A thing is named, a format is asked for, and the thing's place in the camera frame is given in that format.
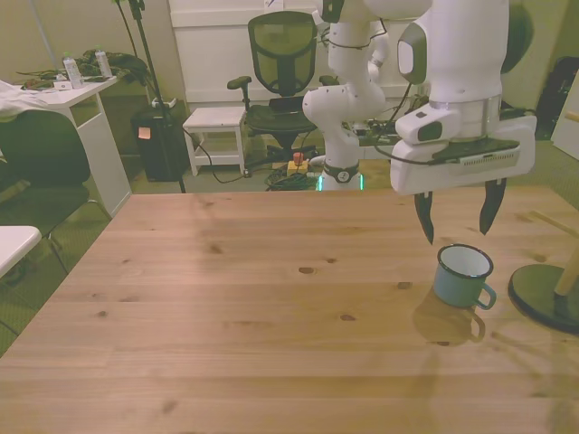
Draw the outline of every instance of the chair armrest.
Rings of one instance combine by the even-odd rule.
[[[250,96],[248,85],[252,82],[252,78],[248,76],[243,76],[235,80],[231,80],[227,83],[227,89],[236,90],[242,88],[243,92],[243,104],[245,104],[245,109],[249,111],[250,109]]]
[[[248,76],[239,77],[238,79],[231,80],[227,83],[227,89],[229,90],[236,90],[242,87],[246,87],[248,84],[252,82],[252,78]]]
[[[322,75],[319,77],[319,82],[322,86],[337,86],[340,82],[331,75]]]

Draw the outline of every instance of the chair backrest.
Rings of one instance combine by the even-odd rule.
[[[318,29],[311,14],[274,12],[249,22],[253,68],[270,92],[291,97],[314,77]]]
[[[0,122],[0,151],[16,174],[34,186],[74,186],[90,177],[79,133],[60,113],[29,110]]]

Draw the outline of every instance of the small yellow object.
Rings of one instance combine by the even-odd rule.
[[[288,176],[293,174],[306,174],[308,172],[308,162],[304,161],[301,165],[296,165],[293,161],[288,162]]]

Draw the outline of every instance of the white stool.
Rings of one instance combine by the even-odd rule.
[[[242,122],[245,116],[244,107],[219,107],[198,108],[184,123],[183,128],[191,134],[201,136],[201,146],[209,153],[214,165],[239,165],[240,171],[245,171],[245,158],[243,156]],[[222,133],[231,131],[235,133],[237,152],[232,150],[212,150],[208,146],[207,133]],[[194,150],[193,140],[185,134],[191,171],[197,176],[199,165],[210,165],[209,158],[201,147]]]

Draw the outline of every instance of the white bottle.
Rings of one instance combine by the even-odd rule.
[[[66,73],[69,76],[69,81],[71,82],[73,89],[80,89],[82,87],[82,75],[79,71],[79,67],[76,64],[76,61],[71,57],[69,52],[64,53],[64,59],[62,59],[62,63],[64,63],[64,68],[66,69]]]
[[[94,52],[97,62],[100,67],[100,75],[105,79],[110,79],[112,77],[112,71],[109,66],[109,59],[107,59],[107,54],[100,49],[100,45],[97,45],[97,51]]]

